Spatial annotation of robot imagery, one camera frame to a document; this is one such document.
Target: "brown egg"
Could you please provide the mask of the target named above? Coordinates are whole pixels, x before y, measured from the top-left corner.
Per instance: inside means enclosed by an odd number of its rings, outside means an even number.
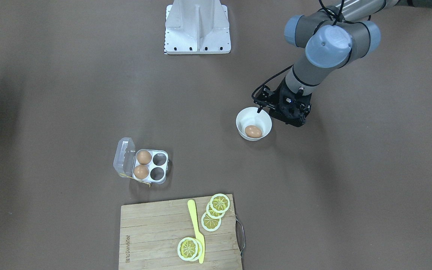
[[[255,125],[247,126],[244,132],[250,138],[261,138],[263,136],[263,132]]]
[[[146,168],[146,166],[144,166],[144,165],[136,166],[134,168],[134,171],[132,171],[132,172],[134,173],[134,176],[136,176],[136,178],[138,178],[138,179],[144,179],[149,174],[148,168]]]
[[[146,151],[146,150],[142,150],[139,151],[138,155],[136,156],[136,159],[138,160],[139,164],[148,164],[149,161],[151,161],[151,154]]]

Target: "white bowl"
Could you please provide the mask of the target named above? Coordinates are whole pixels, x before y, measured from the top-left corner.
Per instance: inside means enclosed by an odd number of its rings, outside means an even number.
[[[262,136],[259,138],[248,137],[245,133],[245,128],[249,125],[257,126],[262,131]],[[236,116],[236,127],[238,128],[241,137],[248,141],[261,140],[269,134],[272,126],[273,122],[271,121],[269,114],[264,110],[261,110],[261,112],[258,113],[258,108],[255,106],[243,109],[238,113],[238,116]]]

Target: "wooden cutting board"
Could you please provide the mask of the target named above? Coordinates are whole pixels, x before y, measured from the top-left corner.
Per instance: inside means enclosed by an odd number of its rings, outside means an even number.
[[[233,195],[228,198],[229,210],[214,232],[201,226],[211,196],[121,206],[119,270],[242,270]],[[206,241],[202,264],[183,261],[177,253],[182,238],[194,237],[189,199],[196,202],[199,231]]]

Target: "metal handle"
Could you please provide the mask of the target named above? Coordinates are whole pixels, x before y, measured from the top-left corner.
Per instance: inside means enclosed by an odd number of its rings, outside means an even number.
[[[241,257],[243,257],[243,250],[245,250],[246,247],[246,237],[245,237],[245,228],[243,227],[243,224],[240,222],[240,220],[238,219],[238,216],[236,217],[236,226],[239,224],[241,227],[241,235],[243,237],[243,247],[240,248],[241,251]]]

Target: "yellow plastic knife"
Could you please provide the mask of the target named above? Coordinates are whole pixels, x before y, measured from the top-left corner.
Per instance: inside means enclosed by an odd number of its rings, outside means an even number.
[[[204,252],[206,251],[206,243],[204,242],[204,235],[199,232],[198,226],[198,214],[196,212],[196,203],[193,199],[187,201],[187,208],[189,209],[189,214],[191,215],[192,227],[194,228],[194,235],[202,244],[202,254],[199,257],[199,263],[204,261]]]

